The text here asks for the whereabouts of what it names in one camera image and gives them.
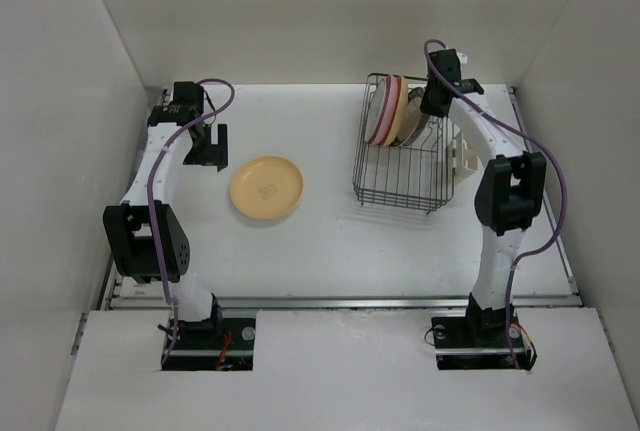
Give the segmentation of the grey rimmed plate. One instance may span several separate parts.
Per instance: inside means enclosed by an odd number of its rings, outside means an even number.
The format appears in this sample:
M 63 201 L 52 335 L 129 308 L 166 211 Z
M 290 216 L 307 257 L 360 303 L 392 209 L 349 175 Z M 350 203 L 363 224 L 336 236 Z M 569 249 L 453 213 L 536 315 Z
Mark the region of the grey rimmed plate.
M 403 120 L 392 147 L 408 147 L 422 133 L 429 117 L 421 111 L 421 104 L 425 94 L 423 87 L 416 87 L 408 93 L 408 103 L 404 110 Z

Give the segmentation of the orange plate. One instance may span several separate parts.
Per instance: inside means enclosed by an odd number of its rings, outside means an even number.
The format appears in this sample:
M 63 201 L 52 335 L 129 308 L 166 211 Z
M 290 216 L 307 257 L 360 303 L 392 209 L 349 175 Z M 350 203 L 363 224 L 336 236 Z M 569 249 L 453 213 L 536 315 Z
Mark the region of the orange plate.
M 300 203 L 304 178 L 300 169 L 280 156 L 262 156 L 241 165 L 229 187 L 231 202 L 243 216 L 275 220 Z

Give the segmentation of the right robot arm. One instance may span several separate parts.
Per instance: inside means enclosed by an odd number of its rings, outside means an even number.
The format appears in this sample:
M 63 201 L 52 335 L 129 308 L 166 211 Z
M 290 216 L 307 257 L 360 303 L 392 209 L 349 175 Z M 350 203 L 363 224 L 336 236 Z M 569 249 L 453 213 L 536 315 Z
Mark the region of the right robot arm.
M 514 320 L 513 275 L 527 230 L 541 211 L 547 161 L 500 121 L 474 79 L 463 79 L 456 50 L 426 51 L 428 83 L 421 112 L 451 120 L 471 142 L 484 172 L 474 197 L 482 226 L 477 280 L 463 320 L 465 337 L 477 345 L 506 334 Z

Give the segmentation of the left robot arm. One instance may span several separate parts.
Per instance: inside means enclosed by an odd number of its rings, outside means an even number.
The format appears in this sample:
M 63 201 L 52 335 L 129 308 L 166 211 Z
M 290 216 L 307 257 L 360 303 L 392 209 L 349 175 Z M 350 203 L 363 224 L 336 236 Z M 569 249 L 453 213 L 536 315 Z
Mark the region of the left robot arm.
M 116 269 L 138 284 L 161 283 L 173 314 L 165 332 L 170 343 L 179 341 L 184 322 L 179 318 L 178 295 L 171 289 L 187 273 L 190 244 L 172 208 L 180 171 L 185 166 L 228 167 L 228 128 L 212 121 L 235 97 L 215 107 L 207 84 L 229 86 L 224 80 L 178 81 L 171 99 L 156 105 L 147 120 L 141 161 L 128 190 L 117 205 L 103 211 L 103 225 Z

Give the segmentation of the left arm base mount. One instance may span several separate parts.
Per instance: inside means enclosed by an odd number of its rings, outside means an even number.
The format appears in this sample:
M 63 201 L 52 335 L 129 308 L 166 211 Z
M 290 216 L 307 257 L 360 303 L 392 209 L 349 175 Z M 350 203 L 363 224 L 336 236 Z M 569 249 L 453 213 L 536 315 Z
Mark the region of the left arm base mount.
M 227 317 L 216 323 L 180 321 L 178 339 L 163 371 L 252 371 L 256 318 Z

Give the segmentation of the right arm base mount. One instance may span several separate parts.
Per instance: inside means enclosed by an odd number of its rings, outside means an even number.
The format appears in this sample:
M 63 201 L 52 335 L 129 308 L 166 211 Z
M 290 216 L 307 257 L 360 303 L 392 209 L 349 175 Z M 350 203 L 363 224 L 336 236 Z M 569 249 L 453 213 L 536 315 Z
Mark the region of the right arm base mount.
M 432 336 L 439 371 L 524 370 L 531 371 L 537 361 L 535 346 L 514 326 L 510 350 L 504 330 L 491 331 L 484 341 L 471 333 L 463 316 L 436 315 L 425 337 Z

